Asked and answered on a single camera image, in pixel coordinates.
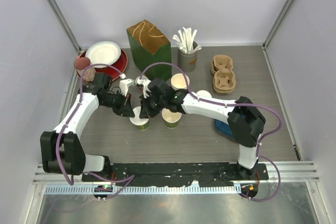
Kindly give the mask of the green paper cup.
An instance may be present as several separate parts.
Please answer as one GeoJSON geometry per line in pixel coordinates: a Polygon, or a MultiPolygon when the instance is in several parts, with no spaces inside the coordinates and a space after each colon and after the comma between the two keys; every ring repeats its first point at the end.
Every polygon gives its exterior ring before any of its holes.
{"type": "Polygon", "coordinates": [[[130,122],[140,131],[144,131],[149,127],[149,119],[130,118],[130,122]]]}
{"type": "Polygon", "coordinates": [[[168,109],[163,109],[161,112],[162,118],[165,122],[165,125],[170,129],[173,129],[178,126],[179,121],[182,117],[180,112],[171,112],[168,109]]]}

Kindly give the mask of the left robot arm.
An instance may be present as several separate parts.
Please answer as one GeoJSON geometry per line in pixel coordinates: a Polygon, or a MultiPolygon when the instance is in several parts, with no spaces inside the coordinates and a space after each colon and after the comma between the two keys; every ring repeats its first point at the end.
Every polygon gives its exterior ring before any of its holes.
{"type": "Polygon", "coordinates": [[[115,92],[110,89],[111,82],[108,74],[97,73],[91,83],[81,84],[65,118],[52,131],[42,133],[40,148],[44,172],[63,174],[69,184],[74,183],[74,176],[83,173],[102,182],[112,177],[109,158],[86,154],[80,143],[88,120],[100,106],[110,108],[118,116],[134,117],[128,90],[135,81],[123,74],[115,92]]]}

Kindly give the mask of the stack of white lids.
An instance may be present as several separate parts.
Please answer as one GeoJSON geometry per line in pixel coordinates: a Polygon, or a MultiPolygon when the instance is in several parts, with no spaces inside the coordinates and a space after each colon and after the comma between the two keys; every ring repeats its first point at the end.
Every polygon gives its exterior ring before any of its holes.
{"type": "Polygon", "coordinates": [[[212,95],[208,91],[206,91],[206,90],[199,90],[199,91],[197,91],[196,94],[198,96],[203,96],[203,97],[207,97],[207,98],[211,98],[212,97],[212,95]]]}

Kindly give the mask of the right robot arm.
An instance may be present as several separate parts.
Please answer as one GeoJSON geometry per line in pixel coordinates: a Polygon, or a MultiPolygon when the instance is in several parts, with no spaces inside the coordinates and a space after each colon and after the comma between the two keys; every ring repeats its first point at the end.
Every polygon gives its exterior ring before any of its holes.
{"type": "Polygon", "coordinates": [[[239,144],[237,173],[242,179],[254,177],[259,160],[257,144],[266,119],[249,99],[207,98],[186,89],[174,90],[160,78],[137,78],[135,84],[143,90],[139,115],[142,119],[154,118],[167,109],[173,113],[202,115],[228,125],[233,139],[239,144]]]}

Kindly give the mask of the stack of green paper cups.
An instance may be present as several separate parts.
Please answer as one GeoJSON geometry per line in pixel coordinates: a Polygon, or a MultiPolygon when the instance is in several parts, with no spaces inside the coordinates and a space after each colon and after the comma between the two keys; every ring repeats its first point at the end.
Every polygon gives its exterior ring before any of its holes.
{"type": "Polygon", "coordinates": [[[190,79],[187,75],[182,73],[175,74],[171,77],[171,87],[174,90],[187,89],[187,85],[190,83],[190,79]]]}

